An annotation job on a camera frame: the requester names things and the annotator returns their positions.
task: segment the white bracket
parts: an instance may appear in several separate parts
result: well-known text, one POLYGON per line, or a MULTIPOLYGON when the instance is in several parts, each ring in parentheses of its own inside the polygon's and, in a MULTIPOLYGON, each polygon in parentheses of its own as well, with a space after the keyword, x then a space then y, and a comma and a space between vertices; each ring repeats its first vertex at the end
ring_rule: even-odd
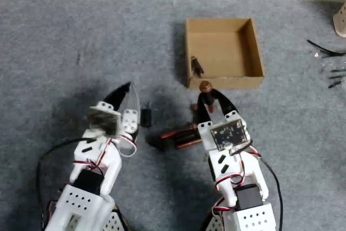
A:
POLYGON ((114 206, 110 196, 100 197, 66 185, 46 231, 102 230, 114 206))
POLYGON ((346 3, 333 17, 336 33, 341 37, 346 37, 346 3))

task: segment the red and white wire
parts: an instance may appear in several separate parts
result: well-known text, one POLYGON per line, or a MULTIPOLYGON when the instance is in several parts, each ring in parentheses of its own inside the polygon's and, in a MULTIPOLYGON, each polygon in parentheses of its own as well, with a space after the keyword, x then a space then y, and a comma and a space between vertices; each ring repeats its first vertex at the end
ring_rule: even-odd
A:
POLYGON ((261 158, 261 154, 255 149, 255 147, 249 146, 249 149, 251 150, 248 152, 249 154, 256 155, 259 158, 261 158))
POLYGON ((232 174, 226 175, 226 176, 222 177, 221 179, 219 179, 219 180, 217 180, 217 181, 215 182, 215 188, 216 188, 217 190, 219 190, 218 185, 219 185, 221 182, 223 182, 223 181, 225 181, 225 180, 228 180, 228 179, 230 179, 230 181, 231 181, 231 183, 232 183, 233 185, 236 185, 236 186, 242 185, 242 184, 244 183, 244 181, 245 181, 245 165, 244 165, 244 161, 242 160, 242 158, 241 158, 241 165, 242 165, 243 174, 240 174, 240 173, 232 173, 232 174), (234 178, 234 177, 240 177, 241 179, 240 179, 238 182, 234 182, 234 181, 232 180, 232 178, 234 178))
POLYGON ((215 214, 215 212, 227 212, 232 210, 232 208, 229 207, 223 207, 220 206, 220 204, 225 200, 224 197, 221 197, 218 201, 216 201, 216 203, 211 207, 211 213, 213 215, 213 217, 215 217, 216 219, 219 219, 219 221, 221 222, 221 227, 222 230, 224 229, 224 224, 223 224, 223 218, 222 218, 222 214, 215 214))

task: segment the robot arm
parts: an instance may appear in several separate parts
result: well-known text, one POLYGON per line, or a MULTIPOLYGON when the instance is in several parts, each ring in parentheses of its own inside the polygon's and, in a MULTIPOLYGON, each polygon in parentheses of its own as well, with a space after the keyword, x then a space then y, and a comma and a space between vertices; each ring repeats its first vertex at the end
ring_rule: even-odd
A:
POLYGON ((91 127, 83 137, 91 139, 75 149, 70 184, 65 185, 46 231, 128 230, 109 193, 122 166, 121 155, 131 156, 137 149, 140 107, 133 84, 119 87, 91 107, 89 119, 91 127))
POLYGON ((222 198, 213 206, 203 231, 275 231, 276 223, 256 154, 245 151, 251 138, 236 107, 209 82, 202 82, 197 102, 198 131, 215 188, 222 198), (224 116, 216 124, 210 119, 218 100, 224 116))

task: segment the black object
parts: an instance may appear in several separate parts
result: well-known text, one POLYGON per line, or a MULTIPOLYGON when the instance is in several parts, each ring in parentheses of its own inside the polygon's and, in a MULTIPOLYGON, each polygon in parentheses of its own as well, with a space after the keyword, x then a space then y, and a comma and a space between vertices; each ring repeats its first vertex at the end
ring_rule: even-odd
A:
POLYGON ((195 56, 191 57, 191 68, 195 75, 198 77, 203 76, 204 70, 195 56))
POLYGON ((43 201, 42 201, 42 196, 41 196, 41 164, 43 162, 43 160, 50 155, 53 151, 59 149, 59 148, 63 148, 65 146, 69 146, 72 143, 77 143, 77 142, 82 142, 82 141, 95 141, 95 138, 77 138, 77 139, 72 139, 72 140, 68 140, 65 142, 62 142, 56 146, 53 146, 52 148, 50 148, 48 151, 46 151, 43 155, 41 155, 41 157, 38 160, 37 163, 37 168, 36 168, 36 193, 37 193, 37 201, 38 204, 41 208, 41 231, 45 230, 45 226, 46 224, 44 223, 44 207, 43 207, 43 201))
POLYGON ((146 128, 151 127, 151 109, 150 108, 141 109, 141 126, 146 128))
POLYGON ((114 111, 118 111, 119 107, 124 100, 126 94, 130 91, 131 82, 128 82, 119 88, 111 92, 107 97, 104 98, 104 102, 111 104, 114 111))
POLYGON ((333 88, 333 87, 335 87, 335 86, 338 86, 338 85, 340 85, 340 84, 341 84, 341 81, 334 82, 333 84, 331 84, 331 85, 328 86, 328 89, 331 89, 331 88, 333 88))
POLYGON ((346 69, 336 69, 336 70, 331 70, 330 72, 345 72, 346 69))
POLYGON ((323 58, 340 57, 340 56, 346 55, 346 52, 331 51, 331 50, 328 50, 328 49, 326 49, 326 48, 324 48, 324 47, 322 47, 322 46, 320 46, 320 45, 314 43, 314 42, 311 41, 311 40, 307 40, 307 41, 308 41, 308 43, 310 43, 311 45, 313 45, 313 46, 319 48, 321 52, 323 52, 323 53, 325 53, 325 54, 328 55, 328 56, 323 57, 323 58))
POLYGON ((208 157, 208 164, 209 164, 209 169, 210 169, 210 173, 211 173, 212 180, 215 181, 214 168, 212 167, 210 157, 208 157))
POLYGON ((250 140, 250 142, 244 146, 243 148, 236 150, 234 153, 231 153, 231 156, 236 155, 236 154, 240 154, 242 151, 245 151, 246 149, 248 149, 253 143, 253 140, 250 140))
POLYGON ((271 168, 271 166, 262 158, 260 157, 260 160, 263 162, 263 164, 268 168, 268 170, 270 171, 270 173, 272 174, 272 176, 275 179, 276 182, 276 186, 277 186, 277 193, 279 195, 279 201, 280 201, 280 222, 279 222, 279 231, 282 231, 282 224, 283 224, 283 199, 282 199, 282 194, 281 194, 281 189, 280 189, 280 183, 279 180, 275 174, 275 172, 273 171, 273 169, 271 168))
POLYGON ((238 198, 236 210, 244 210, 263 205, 260 188, 256 184, 248 184, 234 188, 238 198))
POLYGON ((176 135, 173 136, 173 139, 175 144, 179 145, 179 144, 191 142, 196 139, 201 139, 201 137, 199 136, 198 130, 193 129, 193 130, 177 133, 176 135))
POLYGON ((329 77, 328 79, 334 80, 334 79, 336 79, 336 78, 343 78, 343 77, 346 77, 346 75, 331 76, 331 77, 329 77))
MULTIPOLYGON (((233 103, 228 98, 226 98, 226 96, 223 95, 220 91, 212 89, 209 93, 214 99, 219 101, 221 111, 224 116, 230 113, 231 111, 238 112, 237 108, 233 105, 233 103)), ((204 100, 204 96, 202 95, 202 93, 200 93, 197 101, 198 123, 211 121, 208 111, 205 108, 204 104, 206 104, 206 101, 204 100)))
POLYGON ((92 150, 92 147, 90 146, 90 147, 84 148, 82 150, 82 153, 86 153, 87 151, 91 151, 91 150, 92 150))
POLYGON ((101 174, 83 169, 78 175, 78 178, 73 183, 73 186, 98 196, 100 194, 101 183, 103 182, 103 179, 104 177, 101 174))
POLYGON ((219 151, 229 146, 246 143, 248 140, 241 120, 227 122, 213 128, 211 129, 211 135, 219 151))

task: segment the small brown object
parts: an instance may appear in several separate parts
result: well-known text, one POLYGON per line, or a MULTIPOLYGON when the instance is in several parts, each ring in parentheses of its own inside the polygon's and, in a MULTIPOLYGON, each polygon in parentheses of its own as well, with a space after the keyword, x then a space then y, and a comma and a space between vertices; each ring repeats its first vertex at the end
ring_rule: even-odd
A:
POLYGON ((192 105, 190 106, 190 109, 191 109, 192 111, 196 111, 196 110, 197 110, 197 104, 192 104, 192 105))
POLYGON ((199 90, 203 93, 209 93, 212 90, 212 85, 209 81, 202 81, 199 85, 199 90))
POLYGON ((204 70, 195 56, 191 57, 191 68, 195 75, 197 75, 200 78, 203 78, 204 70))
POLYGON ((204 94, 204 99, 206 101, 206 104, 208 106, 209 113, 214 112, 214 98, 210 95, 210 92, 212 90, 212 85, 209 81, 202 81, 199 85, 199 90, 204 94))

